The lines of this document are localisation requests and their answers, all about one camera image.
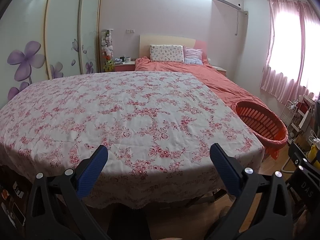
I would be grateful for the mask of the red plastic laundry basket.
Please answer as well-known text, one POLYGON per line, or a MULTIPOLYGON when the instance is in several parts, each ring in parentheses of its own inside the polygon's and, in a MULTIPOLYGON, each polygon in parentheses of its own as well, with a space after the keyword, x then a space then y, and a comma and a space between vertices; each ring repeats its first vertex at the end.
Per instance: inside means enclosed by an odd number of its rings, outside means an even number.
POLYGON ((251 101, 234 103, 232 110, 263 144, 265 154, 278 159, 288 140, 288 131, 282 120, 267 107, 251 101))

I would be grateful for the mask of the pink window curtain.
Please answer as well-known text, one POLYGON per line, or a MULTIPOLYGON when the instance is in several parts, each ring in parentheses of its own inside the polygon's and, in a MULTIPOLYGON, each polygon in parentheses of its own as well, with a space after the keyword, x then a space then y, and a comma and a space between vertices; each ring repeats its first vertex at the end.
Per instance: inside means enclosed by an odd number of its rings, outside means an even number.
POLYGON ((319 96, 319 18, 299 0, 268 0, 270 41, 260 88, 280 103, 319 96))

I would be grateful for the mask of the white wall socket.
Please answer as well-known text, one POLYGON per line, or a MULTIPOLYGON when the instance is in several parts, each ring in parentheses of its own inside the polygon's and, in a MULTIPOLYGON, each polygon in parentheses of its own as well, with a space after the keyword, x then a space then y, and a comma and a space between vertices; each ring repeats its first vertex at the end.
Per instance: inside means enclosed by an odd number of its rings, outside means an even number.
POLYGON ((126 29, 126 33, 127 34, 134 34, 135 33, 135 29, 126 29))

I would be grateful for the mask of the plush toy hanging organizer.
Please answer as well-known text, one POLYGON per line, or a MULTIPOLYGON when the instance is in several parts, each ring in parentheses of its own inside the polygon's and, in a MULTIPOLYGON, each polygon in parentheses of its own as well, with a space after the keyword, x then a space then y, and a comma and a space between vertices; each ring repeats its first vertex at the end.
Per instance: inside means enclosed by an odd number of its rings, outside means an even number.
POLYGON ((101 33, 101 53, 104 72, 114 71, 112 29, 103 30, 101 33))

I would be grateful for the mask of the sliding wardrobe flower doors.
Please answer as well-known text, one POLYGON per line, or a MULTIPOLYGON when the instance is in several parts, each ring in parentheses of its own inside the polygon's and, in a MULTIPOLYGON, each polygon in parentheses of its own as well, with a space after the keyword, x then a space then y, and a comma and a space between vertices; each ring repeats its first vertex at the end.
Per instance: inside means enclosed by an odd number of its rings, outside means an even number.
POLYGON ((101 0, 1 0, 1 105, 27 86, 100 71, 101 0))

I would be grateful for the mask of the right pink nightstand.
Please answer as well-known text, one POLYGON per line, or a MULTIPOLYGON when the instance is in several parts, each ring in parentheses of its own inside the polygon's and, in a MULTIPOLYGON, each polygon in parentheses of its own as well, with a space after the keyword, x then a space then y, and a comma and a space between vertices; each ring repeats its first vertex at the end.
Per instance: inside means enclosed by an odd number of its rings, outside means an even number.
POLYGON ((220 74, 222 74, 223 76, 227 76, 227 70, 221 68, 221 67, 218 67, 218 66, 213 66, 213 68, 218 71, 220 74))

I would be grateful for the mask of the pink striped pillow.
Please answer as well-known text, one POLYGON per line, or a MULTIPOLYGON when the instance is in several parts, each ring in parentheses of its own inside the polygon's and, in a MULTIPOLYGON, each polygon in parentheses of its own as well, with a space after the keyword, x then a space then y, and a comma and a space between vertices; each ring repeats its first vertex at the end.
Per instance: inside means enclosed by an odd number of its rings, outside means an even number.
POLYGON ((183 53, 184 53, 185 64, 203 65, 203 62, 202 62, 203 51, 201 49, 184 47, 183 53))

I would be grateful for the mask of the floral pink white tablecloth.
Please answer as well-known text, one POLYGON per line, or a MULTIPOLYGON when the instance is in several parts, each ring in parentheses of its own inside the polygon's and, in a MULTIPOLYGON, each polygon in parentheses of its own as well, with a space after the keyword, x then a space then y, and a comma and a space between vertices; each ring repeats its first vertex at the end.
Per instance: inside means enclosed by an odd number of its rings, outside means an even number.
POLYGON ((34 83, 1 109, 1 163, 28 179, 61 174, 99 146, 108 161, 85 203, 141 208, 222 187, 209 157, 218 143, 259 170, 264 147, 189 73, 121 72, 34 83))

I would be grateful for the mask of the left pink nightstand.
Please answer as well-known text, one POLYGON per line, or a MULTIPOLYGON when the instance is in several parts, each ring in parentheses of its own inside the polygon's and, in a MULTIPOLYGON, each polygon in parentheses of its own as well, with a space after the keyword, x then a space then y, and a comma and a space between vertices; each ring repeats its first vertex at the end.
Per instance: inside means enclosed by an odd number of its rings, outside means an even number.
POLYGON ((135 70, 136 63, 135 61, 122 62, 114 65, 115 72, 132 72, 135 70))

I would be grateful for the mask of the pink nightstand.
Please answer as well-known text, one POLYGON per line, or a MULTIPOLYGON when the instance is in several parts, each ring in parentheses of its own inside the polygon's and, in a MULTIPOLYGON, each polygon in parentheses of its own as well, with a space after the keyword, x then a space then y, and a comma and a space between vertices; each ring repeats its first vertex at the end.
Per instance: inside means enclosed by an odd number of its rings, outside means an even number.
POLYGON ((122 62, 114 65, 115 72, 132 72, 135 70, 136 63, 135 61, 122 62))
POLYGON ((218 71, 220 74, 222 74, 223 76, 227 76, 227 70, 221 68, 221 67, 218 67, 218 66, 213 66, 213 68, 218 71))

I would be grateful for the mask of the white floral pillow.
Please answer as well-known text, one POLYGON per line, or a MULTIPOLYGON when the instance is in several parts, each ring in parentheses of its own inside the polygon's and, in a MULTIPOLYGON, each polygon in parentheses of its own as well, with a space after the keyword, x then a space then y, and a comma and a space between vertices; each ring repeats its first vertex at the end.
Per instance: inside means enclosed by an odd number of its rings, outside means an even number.
POLYGON ((150 60, 154 62, 184 62, 182 45, 150 45, 150 60))

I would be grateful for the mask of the white air conditioner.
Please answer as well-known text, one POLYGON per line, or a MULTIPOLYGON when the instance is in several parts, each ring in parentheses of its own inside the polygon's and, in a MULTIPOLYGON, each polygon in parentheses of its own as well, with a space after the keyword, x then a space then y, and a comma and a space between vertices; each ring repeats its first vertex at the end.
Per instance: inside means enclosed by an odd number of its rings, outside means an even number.
POLYGON ((234 4, 234 3, 231 3, 231 2, 229 2, 227 0, 216 0, 216 1, 219 1, 219 2, 221 2, 223 4, 226 4, 226 5, 230 6, 230 7, 233 7, 236 10, 241 10, 240 6, 238 6, 238 5, 234 4))

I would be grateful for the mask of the beige pink headboard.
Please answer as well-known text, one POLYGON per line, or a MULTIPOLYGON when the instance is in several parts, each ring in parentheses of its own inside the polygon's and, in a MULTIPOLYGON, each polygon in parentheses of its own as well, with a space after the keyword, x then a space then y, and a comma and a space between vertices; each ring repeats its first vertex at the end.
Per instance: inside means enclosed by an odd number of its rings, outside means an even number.
POLYGON ((150 45, 181 45, 188 48, 201 49, 202 59, 207 59, 207 43, 204 41, 166 35, 143 34, 139 38, 139 58, 150 57, 150 45))

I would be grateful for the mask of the cluttered white desk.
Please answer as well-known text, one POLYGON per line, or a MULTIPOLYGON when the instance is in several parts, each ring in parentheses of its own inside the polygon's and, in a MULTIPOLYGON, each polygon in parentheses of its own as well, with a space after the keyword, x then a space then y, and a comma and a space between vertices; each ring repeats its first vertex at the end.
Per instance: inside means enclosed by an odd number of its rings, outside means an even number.
POLYGON ((316 101, 307 95, 299 95, 297 103, 297 132, 303 134, 312 123, 316 101))

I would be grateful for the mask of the bed with coral duvet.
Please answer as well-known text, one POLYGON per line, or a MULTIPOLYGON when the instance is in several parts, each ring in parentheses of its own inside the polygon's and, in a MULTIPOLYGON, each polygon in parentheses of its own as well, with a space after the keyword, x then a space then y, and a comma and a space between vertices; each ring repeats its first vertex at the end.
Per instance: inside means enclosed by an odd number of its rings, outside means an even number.
POLYGON ((226 105, 239 101, 250 101, 266 106, 259 98, 240 87, 213 68, 206 60, 202 65, 180 62, 155 62, 148 57, 136 59, 136 71, 190 73, 212 90, 226 105))

